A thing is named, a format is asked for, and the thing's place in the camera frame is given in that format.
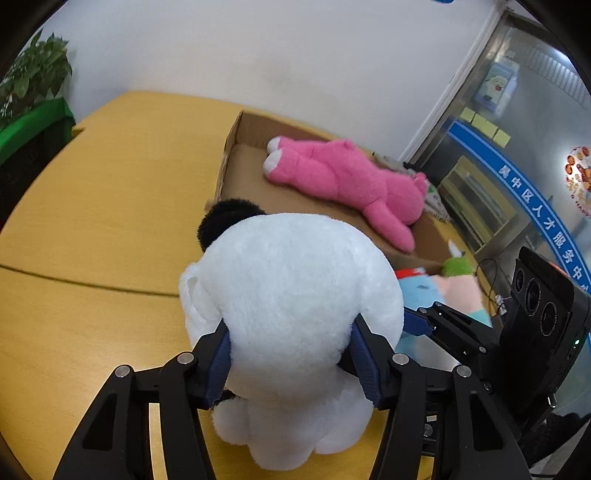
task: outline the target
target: black plush hair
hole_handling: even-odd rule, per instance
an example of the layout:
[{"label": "black plush hair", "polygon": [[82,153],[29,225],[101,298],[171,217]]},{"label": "black plush hair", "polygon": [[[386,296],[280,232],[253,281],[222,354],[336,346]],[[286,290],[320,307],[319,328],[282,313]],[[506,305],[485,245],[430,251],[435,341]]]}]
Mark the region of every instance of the black plush hair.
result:
[{"label": "black plush hair", "polygon": [[266,214],[261,207],[248,200],[228,199],[216,203],[207,212],[197,230],[201,250],[205,252],[205,249],[232,225],[256,215]]}]

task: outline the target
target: camera lens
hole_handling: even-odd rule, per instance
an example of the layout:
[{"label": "camera lens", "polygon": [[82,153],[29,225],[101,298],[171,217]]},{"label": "camera lens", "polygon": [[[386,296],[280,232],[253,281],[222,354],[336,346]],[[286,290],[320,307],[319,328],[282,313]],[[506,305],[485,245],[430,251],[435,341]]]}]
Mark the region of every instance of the camera lens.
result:
[{"label": "camera lens", "polygon": [[540,303],[540,285],[535,280],[530,280],[525,292],[525,308],[530,313],[534,313]]},{"label": "camera lens", "polygon": [[516,289],[517,293],[519,293],[521,290],[523,290],[523,283],[524,283],[523,270],[519,269],[517,271],[517,274],[515,275],[515,289]]},{"label": "camera lens", "polygon": [[548,337],[556,326],[556,306],[551,302],[547,303],[542,312],[542,318],[540,320],[540,329],[542,335]]}]

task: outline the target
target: metal screw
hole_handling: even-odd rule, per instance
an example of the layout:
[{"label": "metal screw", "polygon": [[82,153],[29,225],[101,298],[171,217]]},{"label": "metal screw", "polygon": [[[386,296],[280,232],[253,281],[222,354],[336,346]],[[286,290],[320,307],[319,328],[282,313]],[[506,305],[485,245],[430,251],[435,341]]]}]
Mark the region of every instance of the metal screw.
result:
[{"label": "metal screw", "polygon": [[392,360],[397,365],[406,365],[408,363],[408,357],[404,353],[395,353],[392,356]]},{"label": "metal screw", "polygon": [[120,365],[115,368],[115,376],[119,378],[127,377],[129,372],[131,372],[131,369],[127,365]]},{"label": "metal screw", "polygon": [[457,367],[456,371],[460,377],[468,378],[470,375],[472,375],[472,370],[470,370],[470,367],[467,367],[466,365],[460,365]]},{"label": "metal screw", "polygon": [[187,364],[191,363],[193,360],[195,360],[195,357],[193,356],[193,354],[191,352],[181,353],[177,357],[177,362],[179,362],[182,365],[187,365]]}]

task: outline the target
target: blue gripper pad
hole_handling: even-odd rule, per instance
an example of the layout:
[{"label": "blue gripper pad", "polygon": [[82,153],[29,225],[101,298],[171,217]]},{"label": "blue gripper pad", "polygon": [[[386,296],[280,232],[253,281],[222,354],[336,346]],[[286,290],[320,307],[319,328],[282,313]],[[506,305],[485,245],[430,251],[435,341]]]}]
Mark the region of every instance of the blue gripper pad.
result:
[{"label": "blue gripper pad", "polygon": [[374,407],[377,407],[383,398],[379,387],[379,369],[355,322],[353,322],[353,328],[351,329],[349,353],[365,397],[374,404]]},{"label": "blue gripper pad", "polygon": [[404,309],[404,326],[402,331],[419,337],[421,335],[430,336],[433,333],[433,327],[421,317],[417,312],[411,309]]},{"label": "blue gripper pad", "polygon": [[228,373],[230,373],[230,332],[226,331],[207,370],[205,400],[208,408],[211,408],[213,403],[222,396]]}]

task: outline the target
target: green planter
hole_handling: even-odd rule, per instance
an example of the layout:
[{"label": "green planter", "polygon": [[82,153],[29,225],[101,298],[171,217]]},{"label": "green planter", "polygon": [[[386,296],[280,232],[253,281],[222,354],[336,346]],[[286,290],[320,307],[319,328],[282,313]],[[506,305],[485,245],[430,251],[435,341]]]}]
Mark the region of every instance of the green planter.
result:
[{"label": "green planter", "polygon": [[0,229],[43,168],[72,139],[63,98],[45,101],[0,131]]}]

